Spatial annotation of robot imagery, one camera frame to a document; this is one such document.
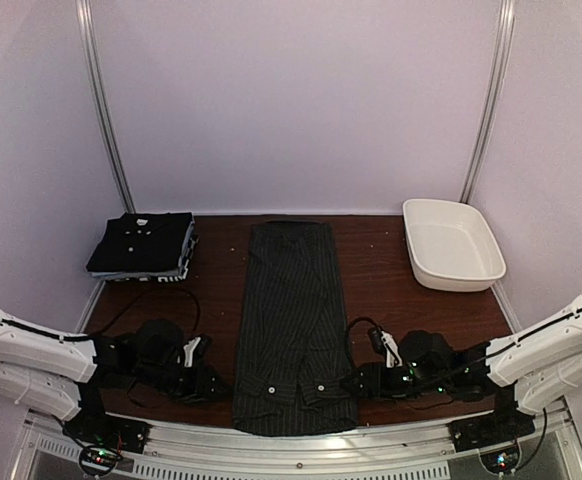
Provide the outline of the black pinstriped long sleeve shirt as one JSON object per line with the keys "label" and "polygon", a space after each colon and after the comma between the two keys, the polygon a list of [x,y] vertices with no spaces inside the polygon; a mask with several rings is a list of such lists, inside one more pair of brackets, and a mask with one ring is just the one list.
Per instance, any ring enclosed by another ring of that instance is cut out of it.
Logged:
{"label": "black pinstriped long sleeve shirt", "polygon": [[343,390],[347,314],[332,228],[252,227],[235,357],[232,426],[258,436],[348,431],[357,400]]}

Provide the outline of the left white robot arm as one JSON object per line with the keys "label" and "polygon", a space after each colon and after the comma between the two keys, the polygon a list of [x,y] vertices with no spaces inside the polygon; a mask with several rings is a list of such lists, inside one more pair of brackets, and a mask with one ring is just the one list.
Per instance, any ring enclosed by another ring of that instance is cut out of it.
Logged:
{"label": "left white robot arm", "polygon": [[231,387],[204,360],[207,335],[187,335],[167,319],[137,331],[71,334],[27,322],[0,309],[0,395],[75,423],[94,444],[115,433],[101,392],[137,384],[183,404],[223,400]]}

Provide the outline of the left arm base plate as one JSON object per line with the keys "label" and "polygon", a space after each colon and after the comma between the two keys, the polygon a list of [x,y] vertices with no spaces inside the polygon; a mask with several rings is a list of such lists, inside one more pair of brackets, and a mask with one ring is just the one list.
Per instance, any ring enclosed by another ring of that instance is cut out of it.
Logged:
{"label": "left arm base plate", "polygon": [[63,421],[66,434],[81,442],[105,446],[112,450],[142,454],[148,439],[148,423],[109,414],[86,415],[79,412]]}

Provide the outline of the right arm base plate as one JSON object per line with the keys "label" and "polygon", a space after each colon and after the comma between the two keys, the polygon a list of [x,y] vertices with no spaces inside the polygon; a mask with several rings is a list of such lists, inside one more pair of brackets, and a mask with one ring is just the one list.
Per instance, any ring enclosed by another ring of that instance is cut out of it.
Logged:
{"label": "right arm base plate", "polygon": [[455,420],[449,430],[456,452],[482,449],[535,432],[532,416],[514,413],[496,413]]}

